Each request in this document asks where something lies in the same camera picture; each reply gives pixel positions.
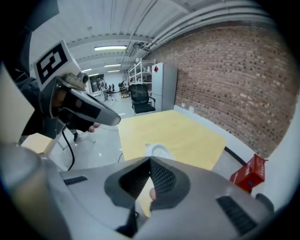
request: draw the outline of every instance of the red fire extinguisher box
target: red fire extinguisher box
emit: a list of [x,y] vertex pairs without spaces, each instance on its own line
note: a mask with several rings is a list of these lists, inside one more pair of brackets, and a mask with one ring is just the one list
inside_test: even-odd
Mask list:
[[230,177],[230,181],[245,191],[264,182],[264,159],[254,154],[253,158]]

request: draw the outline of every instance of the black office chair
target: black office chair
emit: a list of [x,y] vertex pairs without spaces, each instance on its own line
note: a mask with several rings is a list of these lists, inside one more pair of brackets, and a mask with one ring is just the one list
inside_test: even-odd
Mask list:
[[[155,99],[148,95],[146,84],[131,85],[129,91],[135,114],[155,111]],[[153,99],[154,106],[149,102],[149,98]]]

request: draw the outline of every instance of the yellow table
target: yellow table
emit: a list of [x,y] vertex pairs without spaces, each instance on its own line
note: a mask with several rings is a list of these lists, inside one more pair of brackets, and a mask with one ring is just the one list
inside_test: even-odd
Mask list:
[[39,155],[48,155],[53,149],[55,143],[56,142],[52,138],[35,133],[28,136],[21,146],[28,148]]
[[[118,125],[125,161],[144,156],[146,143],[163,144],[176,161],[211,170],[226,146],[226,139],[174,110],[122,119]],[[149,180],[138,201],[150,215]]]

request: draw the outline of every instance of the brick wall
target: brick wall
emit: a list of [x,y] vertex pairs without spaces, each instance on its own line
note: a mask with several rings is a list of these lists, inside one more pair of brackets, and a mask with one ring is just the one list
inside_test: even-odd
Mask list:
[[148,59],[178,67],[175,104],[268,157],[293,118],[297,64],[270,26],[214,24],[177,37]]

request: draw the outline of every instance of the glossy floor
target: glossy floor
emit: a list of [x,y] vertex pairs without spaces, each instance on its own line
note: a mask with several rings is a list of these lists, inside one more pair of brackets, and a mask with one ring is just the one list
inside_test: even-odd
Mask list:
[[[118,113],[121,118],[134,117],[135,115],[131,108],[131,99],[129,97],[120,98],[119,93],[115,93],[108,101],[105,101],[105,104]],[[124,161],[120,150],[121,143],[117,127],[101,125],[93,134],[81,131],[78,131],[78,133],[79,139],[74,142],[73,135],[68,130],[66,131],[67,139],[75,156],[72,170],[99,167]],[[59,142],[62,146],[56,144],[49,157],[58,165],[69,168],[72,163],[72,155],[62,137]],[[213,171],[229,179],[240,167],[241,164],[224,151]]]

